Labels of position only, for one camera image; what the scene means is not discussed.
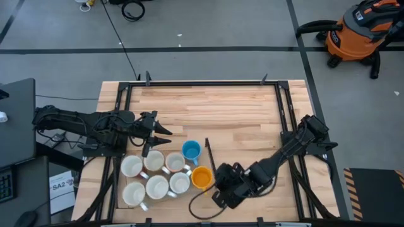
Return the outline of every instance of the blue cup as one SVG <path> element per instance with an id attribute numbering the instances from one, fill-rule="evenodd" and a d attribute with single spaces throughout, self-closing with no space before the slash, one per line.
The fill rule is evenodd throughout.
<path id="1" fill-rule="evenodd" d="M 198 158 L 201 156 L 201 145 L 197 141 L 186 141 L 182 145 L 181 151 L 183 157 L 194 162 L 198 166 Z"/>

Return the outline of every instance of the concrete floor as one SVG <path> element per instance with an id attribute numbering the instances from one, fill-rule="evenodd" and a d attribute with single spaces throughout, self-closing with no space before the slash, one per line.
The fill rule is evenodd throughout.
<path id="1" fill-rule="evenodd" d="M 136 72 L 153 79 L 306 79 L 298 51 L 158 52 L 161 47 L 297 47 L 290 4 L 298 24 L 337 20 L 360 0 L 154 0 L 144 2 L 145 17 L 130 23 L 117 6 L 107 10 L 126 48 L 153 51 L 129 53 Z M 35 78 L 37 94 L 96 98 L 102 81 L 134 80 L 119 39 L 99 1 L 90 12 L 69 1 L 0 1 L 0 83 Z M 9 29 L 3 29 L 16 16 Z M 306 47 L 320 46 L 314 35 L 304 35 Z M 95 49 L 87 54 L 46 54 L 49 49 Z M 37 54 L 6 54 L 4 50 L 34 50 Z M 404 170 L 404 52 L 381 53 L 380 78 L 369 79 L 369 67 L 344 62 L 326 65 L 325 52 L 308 52 L 312 77 L 322 106 L 341 177 L 345 167 Z M 97 101 L 74 102 L 37 97 L 37 105 L 93 112 Z M 74 140 L 76 135 L 68 134 Z M 60 147 L 70 153 L 65 144 Z M 345 186 L 342 187 L 349 204 Z M 348 207 L 348 216 L 353 218 Z"/>

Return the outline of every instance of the keyboard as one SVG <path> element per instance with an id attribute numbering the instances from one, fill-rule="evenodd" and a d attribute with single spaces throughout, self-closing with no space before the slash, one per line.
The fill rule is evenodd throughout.
<path id="1" fill-rule="evenodd" d="M 0 170 L 0 203 L 16 197 L 15 180 L 13 169 L 5 168 Z"/>

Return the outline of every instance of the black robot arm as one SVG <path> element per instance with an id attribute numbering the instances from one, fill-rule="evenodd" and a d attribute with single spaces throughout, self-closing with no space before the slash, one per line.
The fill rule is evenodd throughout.
<path id="1" fill-rule="evenodd" d="M 134 118 L 134 113 L 127 110 L 118 112 L 79 113 L 60 110 L 52 105 L 36 108 L 32 124 L 35 129 L 44 130 L 62 129 L 68 132 L 86 136 L 96 140 L 98 146 L 114 148 L 118 136 L 125 135 L 135 146 L 143 146 L 142 156 L 146 157 L 151 147 L 170 143 L 169 139 L 153 136 L 153 132 L 172 135 L 156 121 L 157 111 L 143 112 L 141 117 Z M 132 138 L 140 138 L 142 144 L 135 144 Z"/>
<path id="2" fill-rule="evenodd" d="M 319 146 L 328 135 L 328 128 L 315 116 L 306 115 L 298 125 L 297 132 L 282 148 L 270 158 L 253 163 L 244 170 L 239 163 L 233 166 L 223 163 L 215 173 L 216 191 L 212 199 L 219 207 L 237 207 L 244 199 L 261 197 L 276 184 L 279 167 L 293 155 L 305 154 L 312 143 Z M 326 143 L 326 150 L 337 143 Z"/>

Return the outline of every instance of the wooden tabletop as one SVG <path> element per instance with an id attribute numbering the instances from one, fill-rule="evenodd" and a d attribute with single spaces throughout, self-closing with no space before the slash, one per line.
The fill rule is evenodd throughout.
<path id="1" fill-rule="evenodd" d="M 312 108 L 304 80 L 288 81 L 296 119 L 312 115 Z M 119 82 L 104 82 L 100 92 L 97 111 L 111 111 L 117 95 Z M 125 94 L 121 106 L 124 106 Z M 286 97 L 282 92 L 283 105 Z M 130 111 L 136 118 L 140 112 L 158 111 L 158 120 L 172 136 L 157 135 L 172 140 L 169 144 L 155 147 L 163 154 L 179 152 L 184 141 L 197 140 L 202 146 L 208 137 L 216 166 L 221 163 L 239 162 L 244 168 L 254 161 L 270 157 L 281 147 L 282 126 L 275 89 L 273 86 L 176 86 L 135 87 L 132 90 Z M 291 130 L 287 115 L 288 128 Z M 127 154 L 140 155 L 141 148 L 128 143 Z M 325 163 L 312 156 L 306 156 L 307 172 L 312 190 L 331 213 L 338 216 L 335 196 Z M 92 203 L 100 189 L 104 158 L 96 158 L 81 174 L 76 205 L 72 219 L 79 218 Z M 200 165 L 210 167 L 207 151 L 204 149 Z M 123 188 L 138 178 L 126 178 L 122 174 L 118 183 L 118 209 L 114 212 L 115 223 L 144 223 L 152 218 L 158 223 L 199 222 L 188 212 L 188 203 L 200 190 L 191 187 L 176 199 L 163 198 L 153 201 L 146 198 L 148 212 L 140 207 L 129 207 L 122 198 Z M 306 217 L 309 217 L 306 196 L 300 188 Z M 193 212 L 198 216 L 211 216 L 219 208 L 210 198 L 213 190 L 195 200 Z M 107 217 L 109 194 L 105 197 L 102 217 Z M 214 222 L 253 222 L 257 217 L 264 221 L 297 221 L 294 191 L 288 163 L 281 166 L 275 190 L 262 198 L 246 199 L 236 209 L 227 209 Z"/>

